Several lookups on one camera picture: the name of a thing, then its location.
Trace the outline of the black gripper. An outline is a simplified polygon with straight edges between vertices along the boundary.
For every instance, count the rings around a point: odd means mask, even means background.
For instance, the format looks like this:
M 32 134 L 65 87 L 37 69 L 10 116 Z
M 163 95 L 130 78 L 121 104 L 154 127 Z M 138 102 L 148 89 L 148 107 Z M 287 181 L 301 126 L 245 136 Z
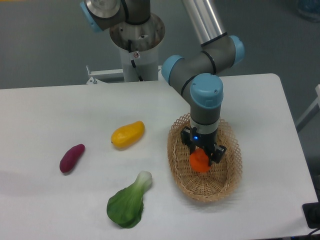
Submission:
M 218 164 L 227 151 L 224 145 L 218 145 L 217 143 L 218 130 L 209 134 L 202 134 L 197 132 L 197 130 L 196 127 L 185 126 L 180 131 L 182 143 L 188 147 L 190 155 L 195 152 L 197 147 L 203 149 L 208 157 L 209 167 L 213 163 Z

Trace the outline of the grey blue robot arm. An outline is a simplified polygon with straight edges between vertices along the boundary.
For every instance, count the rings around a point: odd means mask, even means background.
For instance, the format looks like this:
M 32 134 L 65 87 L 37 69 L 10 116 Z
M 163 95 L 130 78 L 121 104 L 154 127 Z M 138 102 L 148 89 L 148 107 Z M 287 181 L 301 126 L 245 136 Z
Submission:
M 80 8 L 95 32 L 109 30 L 120 53 L 126 82 L 154 81 L 162 75 L 190 105 L 190 126 L 180 132 L 191 153 L 203 149 L 208 165 L 218 163 L 226 147 L 217 143 L 223 83 L 218 74 L 245 56 L 241 40 L 223 27 L 211 0 L 185 0 L 201 52 L 185 59 L 170 56 L 159 65 L 158 46 L 165 26 L 148 0 L 83 0 Z

